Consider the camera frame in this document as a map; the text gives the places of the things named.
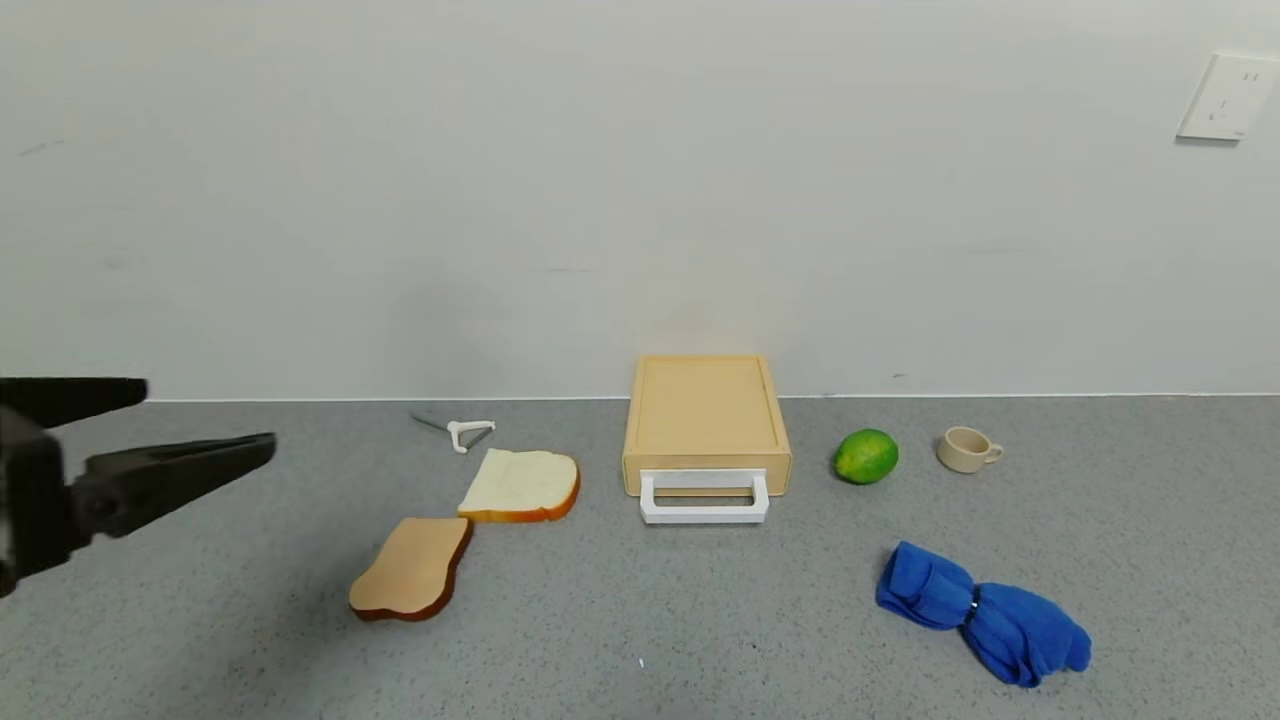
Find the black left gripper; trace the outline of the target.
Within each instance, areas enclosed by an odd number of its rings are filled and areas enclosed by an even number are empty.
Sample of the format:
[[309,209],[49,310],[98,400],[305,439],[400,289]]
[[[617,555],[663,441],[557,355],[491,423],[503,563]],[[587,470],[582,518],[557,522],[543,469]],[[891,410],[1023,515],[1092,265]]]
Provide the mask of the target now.
[[276,452],[276,436],[259,433],[100,454],[69,486],[69,505],[61,446],[44,428],[147,397],[148,382],[141,378],[1,379],[1,597],[27,577],[68,562],[95,536],[128,536],[260,469]]

